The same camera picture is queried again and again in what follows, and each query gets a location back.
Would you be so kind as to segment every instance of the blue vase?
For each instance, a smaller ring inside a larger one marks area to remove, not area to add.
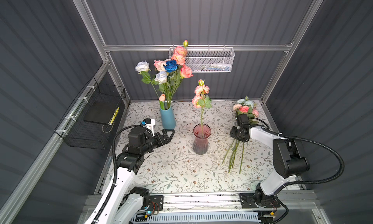
[[[162,126],[164,129],[174,129],[176,126],[175,116],[173,114],[172,107],[167,110],[161,111]]]

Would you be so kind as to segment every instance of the gray wall panel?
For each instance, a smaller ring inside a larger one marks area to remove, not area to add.
[[[371,220],[373,0],[325,0],[267,102],[280,131],[325,143],[343,175],[315,189],[333,223]],[[306,145],[303,179],[338,170],[329,152]]]
[[[2,207],[102,60],[72,0],[0,0],[0,28]],[[76,222],[106,156],[63,144],[13,223]]]
[[[134,68],[138,62],[146,60],[154,76],[154,60],[168,58],[168,52],[111,52],[111,55],[132,100],[158,99],[153,87],[144,84]],[[173,99],[191,100],[199,79],[206,80],[213,99],[260,98],[282,55],[283,52],[237,52],[232,72],[194,73],[193,77],[183,80]]]
[[[106,44],[287,44],[312,0],[87,0]]]

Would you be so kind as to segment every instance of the pink translucent vase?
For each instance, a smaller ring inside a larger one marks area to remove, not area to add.
[[[195,135],[193,151],[199,155],[206,153],[208,150],[207,139],[211,135],[211,128],[208,125],[203,124],[203,128],[201,130],[201,124],[198,124],[194,127],[193,133]]]

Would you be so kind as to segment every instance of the wire basket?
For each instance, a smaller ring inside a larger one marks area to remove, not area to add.
[[[91,149],[109,148],[125,109],[124,99],[124,87],[96,83],[85,97],[79,98],[80,104],[77,109],[70,116],[65,115],[60,120],[61,124],[65,118],[68,118],[65,127],[63,129],[57,129],[57,127],[54,131],[71,147]],[[112,110],[113,115],[115,110],[119,108],[111,125],[109,123],[101,124],[85,120],[90,108],[95,103],[114,107]]]
[[[169,58],[173,55],[174,48],[168,52]],[[185,64],[193,73],[228,73],[232,71],[235,53],[232,47],[221,49],[207,47],[188,47]]]

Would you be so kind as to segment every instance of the white floral surface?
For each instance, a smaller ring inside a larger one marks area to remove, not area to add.
[[[268,123],[267,117],[259,103],[259,118]],[[137,173],[133,184],[147,188],[151,193],[181,192],[225,192],[255,190],[255,186],[264,180],[273,170],[272,149],[258,141],[250,140],[244,144],[244,159],[241,174],[240,163],[242,147],[237,151],[234,168],[228,173],[229,152],[224,164],[223,158],[233,138],[229,136],[232,126],[236,125],[235,101],[213,101],[212,109],[206,110],[204,123],[209,125],[212,133],[209,137],[209,149],[204,155],[197,155],[192,150],[194,141],[193,128],[200,122],[200,109],[195,109],[191,102],[173,102],[176,118],[175,135],[172,141],[154,150]],[[139,124],[145,118],[154,118],[155,132],[161,132],[159,102],[133,102],[130,105],[125,126]],[[116,155],[122,153],[128,143],[126,130],[120,136]],[[113,165],[109,169],[102,193],[107,188],[113,174]],[[286,189],[300,189],[298,185]]]

